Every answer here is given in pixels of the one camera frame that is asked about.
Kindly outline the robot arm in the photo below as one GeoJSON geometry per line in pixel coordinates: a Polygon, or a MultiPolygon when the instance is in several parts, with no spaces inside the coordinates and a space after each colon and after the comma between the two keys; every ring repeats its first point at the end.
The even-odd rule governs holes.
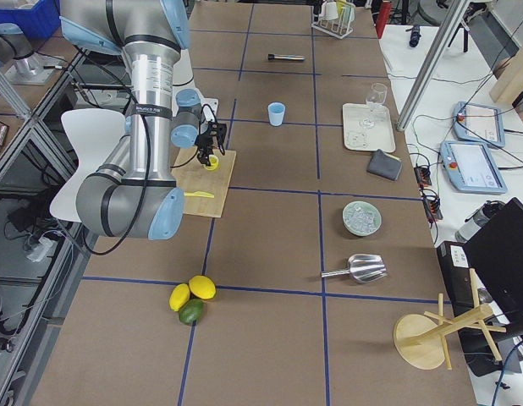
{"type": "Polygon", "coordinates": [[[209,166],[226,127],[204,114],[194,87],[189,21],[181,1],[62,1],[63,36],[77,47],[119,55],[131,80],[129,130],[76,196],[81,222],[108,237],[170,239],[184,212],[184,191],[170,150],[197,149],[209,166]]]}

